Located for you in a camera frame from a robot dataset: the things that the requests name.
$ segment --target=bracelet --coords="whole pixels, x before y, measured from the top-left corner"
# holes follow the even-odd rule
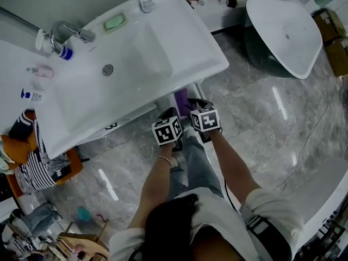
[[[156,158],[155,158],[155,159],[157,159],[157,158],[165,159],[166,161],[168,161],[168,163],[169,163],[170,167],[172,167],[172,163],[171,163],[171,162],[170,162],[170,160],[168,160],[166,157],[162,157],[162,156],[156,156]]]

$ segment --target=soap dish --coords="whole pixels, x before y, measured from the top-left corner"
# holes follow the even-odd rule
[[[115,27],[112,27],[110,29],[107,29],[106,28],[106,23],[107,22],[110,22],[111,20],[113,19],[116,19],[117,17],[121,17],[122,18],[122,22],[119,24],[119,25],[116,25]],[[117,29],[120,29],[121,27],[125,26],[127,24],[127,19],[126,19],[126,16],[124,15],[124,13],[118,13],[117,15],[113,16],[112,18],[109,18],[108,20],[106,20],[104,23],[103,23],[103,29],[104,29],[104,32],[106,34],[110,34],[112,33],[113,31],[117,30]]]

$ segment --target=bathtub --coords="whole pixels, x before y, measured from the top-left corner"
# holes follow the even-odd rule
[[[310,14],[281,0],[248,0],[246,11],[245,46],[253,65],[277,77],[307,78],[322,47]]]

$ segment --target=sink drain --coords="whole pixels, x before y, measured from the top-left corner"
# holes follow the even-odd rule
[[[109,76],[110,74],[112,74],[112,72],[114,71],[114,67],[110,64],[105,65],[103,68],[103,75],[104,76]]]

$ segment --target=black hair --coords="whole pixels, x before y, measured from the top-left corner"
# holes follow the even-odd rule
[[[192,216],[198,196],[190,194],[154,208],[145,223],[142,261],[190,260]]]

